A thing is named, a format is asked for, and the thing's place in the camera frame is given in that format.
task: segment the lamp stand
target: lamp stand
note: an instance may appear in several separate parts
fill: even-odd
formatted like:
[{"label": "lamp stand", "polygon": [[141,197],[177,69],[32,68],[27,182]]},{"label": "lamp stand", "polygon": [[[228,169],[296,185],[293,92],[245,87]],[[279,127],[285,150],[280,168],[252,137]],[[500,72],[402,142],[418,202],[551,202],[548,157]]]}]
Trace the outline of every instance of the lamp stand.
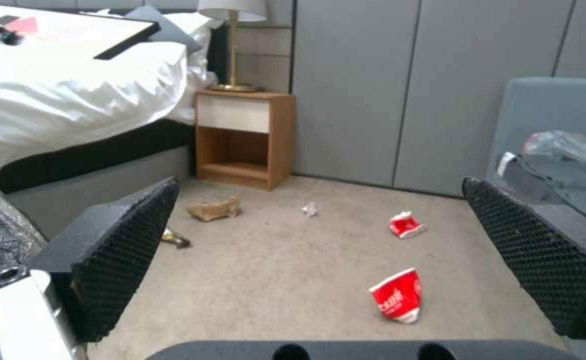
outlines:
[{"label": "lamp stand", "polygon": [[257,88],[248,84],[238,84],[236,78],[236,60],[237,60],[237,19],[239,17],[237,10],[228,10],[228,19],[231,23],[231,76],[229,84],[217,84],[211,89],[215,91],[232,91],[232,92],[255,92]]}]

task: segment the trash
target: trash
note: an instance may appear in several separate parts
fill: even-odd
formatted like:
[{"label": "trash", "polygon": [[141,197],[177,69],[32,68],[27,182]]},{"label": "trash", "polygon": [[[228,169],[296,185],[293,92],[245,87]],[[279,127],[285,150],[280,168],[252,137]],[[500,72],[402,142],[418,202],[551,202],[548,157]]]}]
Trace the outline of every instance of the trash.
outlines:
[{"label": "trash", "polygon": [[524,153],[569,158],[586,164],[586,136],[560,130],[536,132],[526,140]]},{"label": "trash", "polygon": [[421,283],[415,268],[401,271],[368,291],[373,294],[379,310],[389,319],[412,324],[421,309]]},{"label": "trash", "polygon": [[219,218],[235,217],[240,213],[240,198],[231,196],[226,202],[206,203],[187,207],[188,213],[201,221],[213,221]]},{"label": "trash", "polygon": [[426,226],[418,223],[417,219],[412,216],[410,211],[403,211],[398,215],[391,218],[390,221],[391,231],[400,239],[406,239],[412,237],[423,230],[426,230]]},{"label": "trash", "polygon": [[190,241],[184,235],[166,228],[162,235],[162,241],[165,243],[175,244],[175,248],[190,248]]},{"label": "trash", "polygon": [[501,160],[499,160],[499,165],[497,166],[497,174],[499,177],[504,177],[504,173],[506,172],[508,164],[515,159],[517,159],[517,155],[510,151],[507,151],[502,155]]},{"label": "trash", "polygon": [[312,218],[317,215],[317,205],[315,205],[315,201],[307,203],[305,207],[302,207],[302,211],[307,218]]}]

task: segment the table lamp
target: table lamp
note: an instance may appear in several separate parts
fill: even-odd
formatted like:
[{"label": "table lamp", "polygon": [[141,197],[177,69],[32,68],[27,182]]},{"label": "table lamp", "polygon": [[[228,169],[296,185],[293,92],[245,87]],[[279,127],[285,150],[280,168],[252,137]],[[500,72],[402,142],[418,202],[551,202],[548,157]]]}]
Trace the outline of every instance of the table lamp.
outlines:
[{"label": "table lamp", "polygon": [[254,92],[252,85],[238,84],[235,73],[238,21],[256,22],[266,20],[265,0],[199,0],[197,11],[209,18],[228,20],[231,23],[231,76],[229,84],[218,84],[217,91]]}]

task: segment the wooden nightstand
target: wooden nightstand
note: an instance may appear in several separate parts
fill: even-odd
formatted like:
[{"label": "wooden nightstand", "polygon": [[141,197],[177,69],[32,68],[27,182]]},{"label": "wooden nightstand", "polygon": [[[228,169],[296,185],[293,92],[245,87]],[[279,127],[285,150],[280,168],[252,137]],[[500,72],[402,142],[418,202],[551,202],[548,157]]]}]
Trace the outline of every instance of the wooden nightstand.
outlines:
[{"label": "wooden nightstand", "polygon": [[272,190],[290,174],[295,97],[197,92],[197,178]]}]

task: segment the red paper cup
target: red paper cup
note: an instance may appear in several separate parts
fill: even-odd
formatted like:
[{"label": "red paper cup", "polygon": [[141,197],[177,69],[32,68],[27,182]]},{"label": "red paper cup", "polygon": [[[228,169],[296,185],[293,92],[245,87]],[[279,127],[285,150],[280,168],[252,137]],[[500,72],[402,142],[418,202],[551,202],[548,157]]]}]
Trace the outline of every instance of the red paper cup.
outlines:
[{"label": "red paper cup", "polygon": [[397,235],[400,239],[412,237],[426,229],[425,226],[420,224],[412,216],[410,211],[403,211],[393,216],[390,220],[390,226],[393,234]]},{"label": "red paper cup", "polygon": [[368,291],[386,317],[404,324],[412,324],[419,318],[421,284],[414,268],[386,278]]}]

